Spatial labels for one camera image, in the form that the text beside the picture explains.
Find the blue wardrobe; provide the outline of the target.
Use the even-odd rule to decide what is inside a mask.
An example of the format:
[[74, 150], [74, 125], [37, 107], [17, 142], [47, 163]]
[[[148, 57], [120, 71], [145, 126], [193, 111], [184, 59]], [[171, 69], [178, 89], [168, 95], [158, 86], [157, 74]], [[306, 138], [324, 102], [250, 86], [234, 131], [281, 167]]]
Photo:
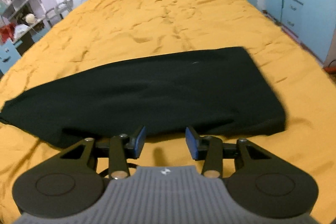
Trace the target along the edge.
[[335, 39], [335, 0], [265, 0], [266, 11], [321, 63]]

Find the blue left drawer cabinet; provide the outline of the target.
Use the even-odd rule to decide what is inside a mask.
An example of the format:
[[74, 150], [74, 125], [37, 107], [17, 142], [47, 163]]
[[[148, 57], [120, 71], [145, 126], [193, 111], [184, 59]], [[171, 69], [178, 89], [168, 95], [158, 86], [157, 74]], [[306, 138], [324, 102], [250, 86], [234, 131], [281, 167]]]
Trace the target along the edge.
[[0, 70], [3, 75], [21, 58], [21, 54], [18, 52], [18, 48], [21, 44], [21, 40], [17, 43], [13, 43], [11, 39], [7, 39], [5, 43], [1, 45]]

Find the black pants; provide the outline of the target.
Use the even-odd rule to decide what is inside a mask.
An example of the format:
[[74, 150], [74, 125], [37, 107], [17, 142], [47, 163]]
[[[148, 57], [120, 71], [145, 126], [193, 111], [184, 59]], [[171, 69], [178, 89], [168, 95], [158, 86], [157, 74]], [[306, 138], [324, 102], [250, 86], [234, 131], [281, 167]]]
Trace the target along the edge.
[[209, 135], [272, 135], [286, 113], [242, 47], [102, 65], [31, 88], [7, 101], [1, 121], [67, 148], [145, 126], [150, 136], [192, 126]]

